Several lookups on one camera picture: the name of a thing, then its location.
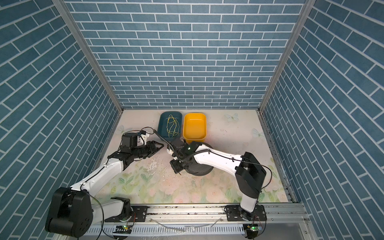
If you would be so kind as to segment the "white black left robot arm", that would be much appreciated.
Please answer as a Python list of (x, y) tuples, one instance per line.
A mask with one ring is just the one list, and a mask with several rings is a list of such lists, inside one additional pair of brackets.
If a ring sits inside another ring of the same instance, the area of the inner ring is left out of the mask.
[(112, 197), (101, 204), (95, 195), (130, 164), (150, 158), (164, 147), (162, 143), (148, 141), (149, 136), (145, 131), (123, 134), (118, 150), (109, 155), (103, 165), (72, 186), (57, 189), (51, 200), (45, 230), (79, 238), (91, 225), (103, 224), (106, 219), (135, 221), (136, 213), (130, 199)]

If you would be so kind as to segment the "dark grey perforated spool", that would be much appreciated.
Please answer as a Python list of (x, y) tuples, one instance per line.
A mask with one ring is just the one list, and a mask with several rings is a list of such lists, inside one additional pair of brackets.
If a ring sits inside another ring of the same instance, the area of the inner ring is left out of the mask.
[(194, 176), (205, 176), (214, 169), (212, 166), (199, 164), (195, 159), (196, 155), (193, 155), (195, 152), (199, 151), (198, 147), (203, 144), (204, 143), (202, 142), (193, 141), (183, 148), (183, 153), (186, 155), (186, 158), (184, 159), (185, 170), (187, 173)]

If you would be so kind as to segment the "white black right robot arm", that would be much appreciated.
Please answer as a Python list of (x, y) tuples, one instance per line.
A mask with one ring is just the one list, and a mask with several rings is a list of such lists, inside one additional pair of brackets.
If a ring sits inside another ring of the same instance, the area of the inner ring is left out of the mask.
[(205, 176), (213, 169), (219, 169), (233, 176), (242, 192), (242, 199), (237, 214), (245, 221), (267, 221), (263, 206), (258, 204), (264, 189), (268, 167), (259, 163), (252, 153), (234, 155), (215, 150), (202, 142), (187, 143), (176, 139), (173, 142), (165, 138), (169, 154), (173, 157), (171, 167), (176, 174), (182, 171), (194, 176)]

